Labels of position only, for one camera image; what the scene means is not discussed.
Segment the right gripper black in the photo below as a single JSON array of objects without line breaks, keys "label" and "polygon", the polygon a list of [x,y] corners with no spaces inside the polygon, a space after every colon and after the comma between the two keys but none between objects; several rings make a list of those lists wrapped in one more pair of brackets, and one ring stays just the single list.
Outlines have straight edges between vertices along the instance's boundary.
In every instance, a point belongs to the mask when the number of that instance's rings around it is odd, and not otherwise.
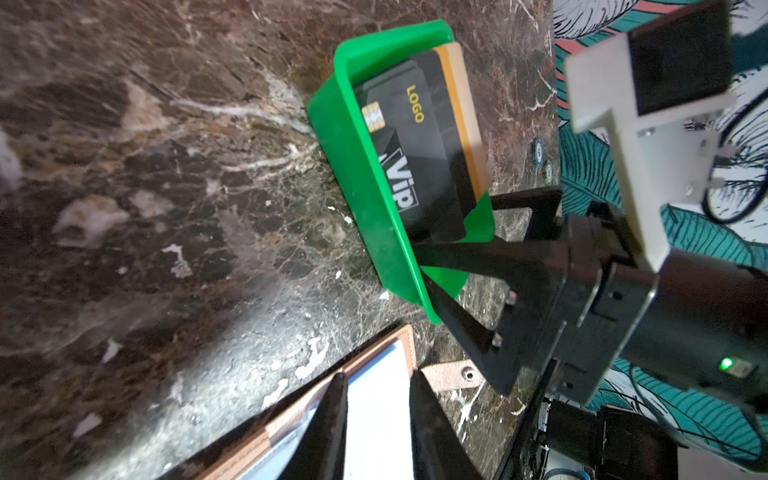
[{"label": "right gripper black", "polygon": [[560,186],[545,186],[490,197],[494,210],[531,210],[523,242],[419,244],[414,254],[422,268],[470,275],[457,299],[423,281],[435,313],[495,392],[509,396],[524,370],[543,373],[553,355],[556,391],[585,405],[654,300],[659,274],[608,203],[568,215],[566,245],[537,241],[558,238],[562,196]]}]

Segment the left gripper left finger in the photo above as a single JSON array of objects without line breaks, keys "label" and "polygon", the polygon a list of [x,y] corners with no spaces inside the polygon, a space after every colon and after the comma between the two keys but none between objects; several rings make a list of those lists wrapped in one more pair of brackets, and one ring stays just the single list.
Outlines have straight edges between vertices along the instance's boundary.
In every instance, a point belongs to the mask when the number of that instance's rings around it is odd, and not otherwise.
[{"label": "left gripper left finger", "polygon": [[336,373],[299,442],[279,476],[283,479],[342,479],[348,418],[348,380]]}]

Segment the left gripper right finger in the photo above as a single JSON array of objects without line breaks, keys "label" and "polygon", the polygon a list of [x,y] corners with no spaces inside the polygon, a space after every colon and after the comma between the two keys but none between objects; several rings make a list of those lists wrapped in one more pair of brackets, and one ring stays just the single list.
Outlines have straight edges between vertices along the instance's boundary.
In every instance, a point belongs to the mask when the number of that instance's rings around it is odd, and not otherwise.
[{"label": "left gripper right finger", "polygon": [[482,479],[420,370],[411,376],[409,409],[415,479]]}]

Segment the tan leather card holder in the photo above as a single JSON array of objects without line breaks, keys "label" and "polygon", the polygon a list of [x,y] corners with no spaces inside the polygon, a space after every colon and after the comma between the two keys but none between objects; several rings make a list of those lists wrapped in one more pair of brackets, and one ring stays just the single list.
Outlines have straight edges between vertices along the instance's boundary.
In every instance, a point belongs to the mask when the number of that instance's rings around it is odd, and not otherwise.
[{"label": "tan leather card holder", "polygon": [[408,324],[385,331],[300,396],[223,437],[168,479],[478,479],[417,367]]}]

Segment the green plastic tray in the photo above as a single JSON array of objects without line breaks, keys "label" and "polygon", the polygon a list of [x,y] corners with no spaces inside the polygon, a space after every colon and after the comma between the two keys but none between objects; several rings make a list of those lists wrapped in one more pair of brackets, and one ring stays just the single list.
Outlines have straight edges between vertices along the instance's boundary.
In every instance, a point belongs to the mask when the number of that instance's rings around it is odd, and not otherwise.
[{"label": "green plastic tray", "polygon": [[[451,296],[462,291],[468,277],[457,271],[419,266],[414,246],[435,243],[414,242],[407,235],[354,88],[412,55],[452,42],[457,42],[453,31],[442,20],[347,40],[335,52],[332,75],[308,104],[310,123],[382,285],[425,309],[431,308],[431,301],[424,277],[434,280]],[[489,190],[467,217],[465,238],[456,242],[480,243],[493,238],[495,221]]]}]

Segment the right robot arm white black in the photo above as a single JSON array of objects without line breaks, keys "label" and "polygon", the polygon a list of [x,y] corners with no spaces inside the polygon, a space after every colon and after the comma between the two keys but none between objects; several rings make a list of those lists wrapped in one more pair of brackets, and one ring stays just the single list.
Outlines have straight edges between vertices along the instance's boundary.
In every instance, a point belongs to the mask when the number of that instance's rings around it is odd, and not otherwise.
[{"label": "right robot arm white black", "polygon": [[485,380],[509,394],[524,370],[585,404],[622,358],[681,390],[750,413],[767,411],[767,275],[673,249],[659,270],[625,216],[594,201],[558,217],[558,187],[497,195],[494,209],[528,208],[521,242],[419,244],[422,268],[502,280],[497,323],[483,326],[442,287],[425,283],[435,313]]}]

